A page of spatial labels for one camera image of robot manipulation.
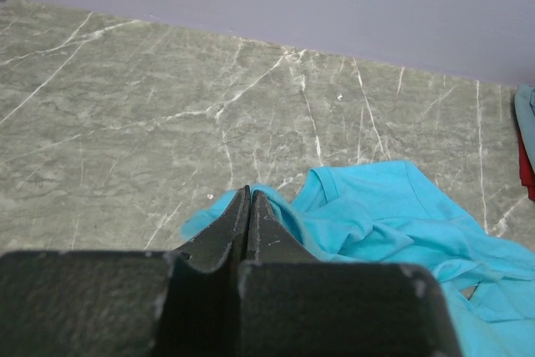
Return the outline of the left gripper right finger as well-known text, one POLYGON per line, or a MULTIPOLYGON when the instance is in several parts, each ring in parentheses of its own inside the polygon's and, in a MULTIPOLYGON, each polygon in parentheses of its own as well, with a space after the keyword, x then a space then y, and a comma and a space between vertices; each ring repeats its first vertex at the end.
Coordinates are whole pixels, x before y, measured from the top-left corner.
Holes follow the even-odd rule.
POLYGON ((326 263, 256 191, 238 276, 242 356, 459 356, 446 301, 423 267, 326 263))

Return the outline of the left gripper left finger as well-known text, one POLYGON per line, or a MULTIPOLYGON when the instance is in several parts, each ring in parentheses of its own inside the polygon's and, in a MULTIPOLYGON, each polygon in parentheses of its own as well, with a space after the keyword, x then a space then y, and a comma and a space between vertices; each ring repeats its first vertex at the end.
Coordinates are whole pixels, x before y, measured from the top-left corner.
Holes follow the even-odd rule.
POLYGON ((171 251, 18 251, 1 258, 4 356, 213 355, 230 350, 250 215, 239 190, 171 251))

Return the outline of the turquoise t shirt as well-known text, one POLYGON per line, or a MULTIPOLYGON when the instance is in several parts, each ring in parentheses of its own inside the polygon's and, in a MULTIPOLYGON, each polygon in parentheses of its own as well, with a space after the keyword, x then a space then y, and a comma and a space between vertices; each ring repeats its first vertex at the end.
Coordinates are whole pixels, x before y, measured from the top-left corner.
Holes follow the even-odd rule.
MULTIPOLYGON (((250 215, 236 266, 233 354, 240 355, 238 276, 247 258, 253 196, 260 191, 283 227, 321 262, 425 268, 441 287, 459 356, 533 355, 533 252, 487 235, 414 164, 315 168, 292 201, 269 186, 243 188, 250 191, 250 215)), ((219 218, 239 190, 225 193, 184 223, 184 243, 219 218)))

